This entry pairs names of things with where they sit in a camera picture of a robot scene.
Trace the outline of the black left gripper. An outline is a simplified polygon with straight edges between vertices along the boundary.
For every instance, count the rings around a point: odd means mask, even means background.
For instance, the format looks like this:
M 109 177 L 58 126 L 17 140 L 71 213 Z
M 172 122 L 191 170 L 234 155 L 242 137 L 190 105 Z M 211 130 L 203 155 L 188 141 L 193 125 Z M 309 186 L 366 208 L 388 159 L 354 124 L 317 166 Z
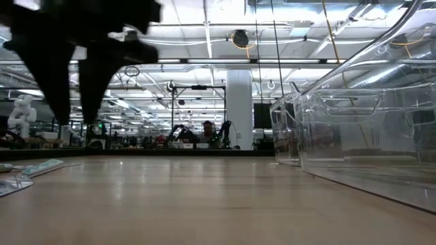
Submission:
M 159 57 L 137 37 L 120 41 L 109 34 L 125 27 L 145 34 L 152 22 L 161 21 L 161 9 L 157 0 L 41 0 L 37 9 L 0 0 L 0 25 L 11 33 L 2 45 L 27 66 L 61 125 L 71 111 L 69 62 L 75 45 L 88 46 L 87 58 L 79 61 L 79 91 L 84 122 L 91 124 L 120 68 L 156 63 Z M 54 37 L 42 37 L 43 31 Z

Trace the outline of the white robot statue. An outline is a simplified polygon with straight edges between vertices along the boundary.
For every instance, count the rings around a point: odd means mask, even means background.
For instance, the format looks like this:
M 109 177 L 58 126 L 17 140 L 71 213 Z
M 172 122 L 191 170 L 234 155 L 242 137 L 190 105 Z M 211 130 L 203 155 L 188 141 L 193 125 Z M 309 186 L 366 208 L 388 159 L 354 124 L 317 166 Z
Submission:
M 7 120 L 9 129 L 19 127 L 19 136 L 23 139 L 29 137 L 30 123 L 37 119 L 37 111 L 31 107 L 32 101 L 32 95 L 19 95 Z

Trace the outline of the person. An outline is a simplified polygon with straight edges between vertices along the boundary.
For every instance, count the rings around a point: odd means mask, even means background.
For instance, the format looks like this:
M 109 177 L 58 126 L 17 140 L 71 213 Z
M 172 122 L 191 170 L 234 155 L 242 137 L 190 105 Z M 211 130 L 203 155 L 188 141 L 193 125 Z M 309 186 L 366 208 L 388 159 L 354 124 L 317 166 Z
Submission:
M 214 136 L 214 134 L 215 134 L 214 124 L 209 120 L 204 121 L 203 132 L 200 134 L 200 142 L 208 143 L 209 140 Z

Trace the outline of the white column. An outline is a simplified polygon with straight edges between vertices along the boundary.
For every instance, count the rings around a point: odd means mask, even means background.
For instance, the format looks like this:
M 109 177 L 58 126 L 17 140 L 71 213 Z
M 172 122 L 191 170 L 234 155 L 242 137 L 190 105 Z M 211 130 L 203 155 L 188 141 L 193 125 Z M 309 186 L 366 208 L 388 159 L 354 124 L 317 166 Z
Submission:
M 227 70 L 226 109 L 230 141 L 241 150 L 251 150 L 253 143 L 252 77 L 249 70 Z

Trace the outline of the black monitor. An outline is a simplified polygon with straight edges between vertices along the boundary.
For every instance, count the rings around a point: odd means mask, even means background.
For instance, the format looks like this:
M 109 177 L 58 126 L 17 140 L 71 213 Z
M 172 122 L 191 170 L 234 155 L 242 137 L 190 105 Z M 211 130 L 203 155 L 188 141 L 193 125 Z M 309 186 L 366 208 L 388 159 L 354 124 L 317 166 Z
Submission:
M 255 129 L 271 129 L 270 107 L 271 103 L 253 104 L 253 127 Z

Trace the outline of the clear plastic bin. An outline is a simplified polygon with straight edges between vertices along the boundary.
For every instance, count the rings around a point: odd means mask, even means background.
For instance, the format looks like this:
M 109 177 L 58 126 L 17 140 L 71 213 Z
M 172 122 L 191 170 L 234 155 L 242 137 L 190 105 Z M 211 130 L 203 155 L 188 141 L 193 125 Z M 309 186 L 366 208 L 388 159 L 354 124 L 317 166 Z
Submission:
M 293 104 L 305 172 L 436 214 L 436 0 Z

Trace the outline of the black rig frame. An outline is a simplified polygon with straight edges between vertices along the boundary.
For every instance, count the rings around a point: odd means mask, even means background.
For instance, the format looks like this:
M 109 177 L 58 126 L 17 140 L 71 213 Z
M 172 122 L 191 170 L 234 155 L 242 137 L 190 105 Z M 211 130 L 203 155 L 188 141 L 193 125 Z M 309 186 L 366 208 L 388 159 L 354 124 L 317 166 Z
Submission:
M 174 102 L 179 98 L 180 95 L 183 94 L 183 92 L 187 89 L 193 90 L 193 91 L 205 91 L 208 89 L 211 89 L 213 91 L 215 91 L 215 94 L 218 95 L 221 100 L 223 100 L 223 122 L 222 124 L 228 120 L 228 114 L 227 114 L 227 93 L 226 93 L 226 87 L 225 86 L 207 86 L 207 85 L 192 85 L 192 86 L 175 86 L 173 88 L 172 94 L 171 94 L 171 132 L 169 134 L 169 136 L 167 137 L 167 139 L 164 142 L 164 146 L 168 147 L 169 142 L 173 142 L 174 141 L 174 133 L 180 129 L 181 133 L 183 135 L 188 135 L 189 136 L 189 140 L 193 142 L 193 147 L 194 148 L 200 148 L 198 146 L 198 144 L 200 144 L 199 142 L 199 138 L 193 133 L 193 131 L 191 129 L 189 129 L 186 125 L 183 124 L 179 124 L 176 125 L 174 124 Z

